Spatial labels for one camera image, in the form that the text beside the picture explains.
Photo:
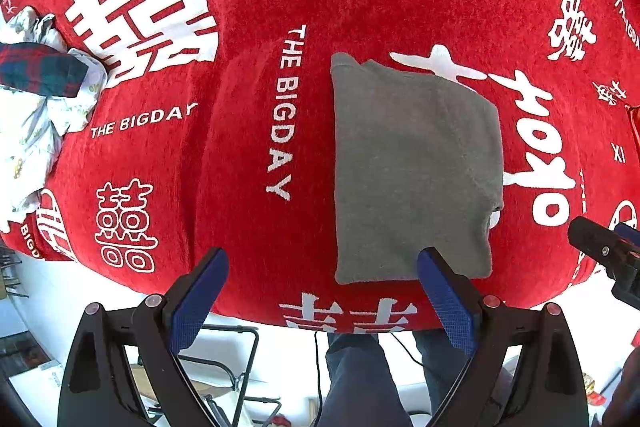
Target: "plaid fabric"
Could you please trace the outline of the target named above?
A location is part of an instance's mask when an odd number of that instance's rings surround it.
[[[42,96],[73,98],[88,66],[44,44],[0,44],[0,84]]]

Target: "screw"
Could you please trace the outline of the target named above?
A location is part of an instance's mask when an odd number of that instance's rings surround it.
[[[497,308],[500,306],[500,299],[498,299],[495,295],[485,295],[482,302],[487,308]]]
[[[84,312],[87,315],[95,315],[97,314],[99,309],[100,309],[100,304],[98,304],[97,302],[92,302],[84,309]]]
[[[156,308],[157,306],[160,305],[161,302],[162,302],[162,296],[158,295],[157,293],[154,293],[153,295],[149,295],[145,299],[145,304],[150,308]]]
[[[562,313],[562,309],[555,302],[549,302],[549,304],[546,305],[546,311],[548,311],[549,314],[554,315],[556,317]]]

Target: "folded gray fabric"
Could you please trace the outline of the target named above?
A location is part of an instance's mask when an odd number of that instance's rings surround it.
[[[454,272],[491,274],[489,219],[502,207],[495,106],[432,74],[332,57],[340,284],[417,279],[436,247]]]

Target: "crumpled cloth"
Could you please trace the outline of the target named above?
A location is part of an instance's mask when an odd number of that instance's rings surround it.
[[[37,42],[0,42],[0,84],[42,96],[77,96],[88,66]]]
[[[67,52],[60,33],[51,27],[54,16],[42,19],[31,7],[5,23],[0,17],[0,42],[38,42]],[[9,221],[23,223],[40,206],[39,191],[62,149],[62,136],[82,131],[91,120],[107,81],[103,65],[71,49],[70,55],[87,71],[77,96],[41,96],[0,86],[0,230]]]
[[[24,8],[6,23],[0,16],[0,42],[4,42],[4,44],[37,42],[61,53],[66,53],[68,47],[60,32],[53,28],[53,19],[55,19],[53,13],[40,19],[31,6]]]

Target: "dark jeans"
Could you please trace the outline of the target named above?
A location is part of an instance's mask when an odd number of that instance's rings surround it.
[[[331,389],[318,427],[411,427],[385,353],[372,335],[329,334],[326,364]],[[414,331],[435,412],[466,362],[444,330]]]

